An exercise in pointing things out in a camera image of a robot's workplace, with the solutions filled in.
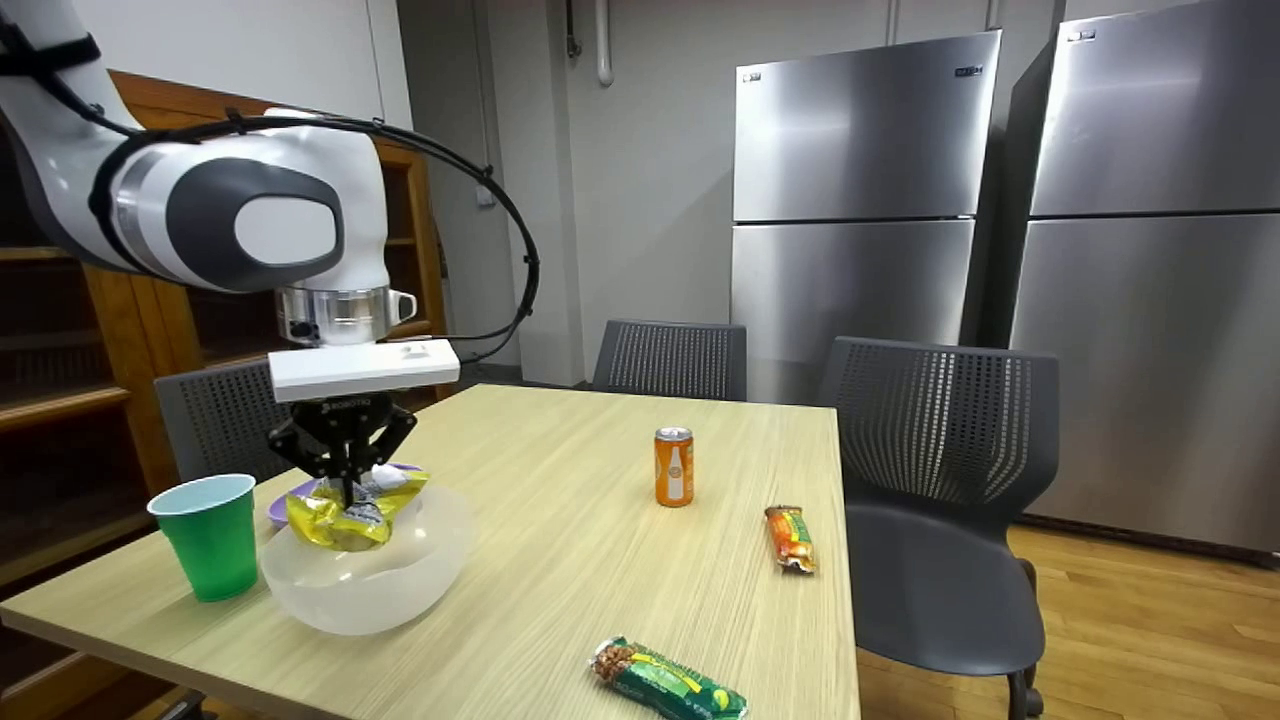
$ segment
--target stainless steel refrigerator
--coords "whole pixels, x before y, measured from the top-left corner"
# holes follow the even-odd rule
[[[983,32],[736,70],[752,399],[821,399],[831,335],[959,335],[995,52]]]
[[[1071,19],[1017,92],[1013,347],[1062,374],[1040,517],[1280,547],[1274,29],[1274,0]]]

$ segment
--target orange wrapper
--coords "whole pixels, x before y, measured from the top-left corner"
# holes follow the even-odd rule
[[[812,552],[812,538],[807,538],[807,526],[805,526],[805,510],[801,503],[767,503],[762,521],[767,521],[776,563],[787,578],[812,578],[814,573],[814,552]]]

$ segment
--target orange can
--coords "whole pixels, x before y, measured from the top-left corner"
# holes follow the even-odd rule
[[[679,510],[697,497],[692,432],[655,427],[653,438],[653,502]]]

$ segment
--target clear plastic bowl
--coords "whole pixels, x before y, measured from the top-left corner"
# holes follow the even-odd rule
[[[472,545],[466,510],[427,484],[397,514],[392,539],[370,552],[326,552],[278,529],[260,547],[275,603],[332,636],[370,636],[427,613],[459,578]]]

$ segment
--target green plastic cup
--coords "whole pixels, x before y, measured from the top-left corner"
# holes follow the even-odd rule
[[[198,601],[241,595],[255,585],[253,484],[248,474],[220,474],[149,502]]]

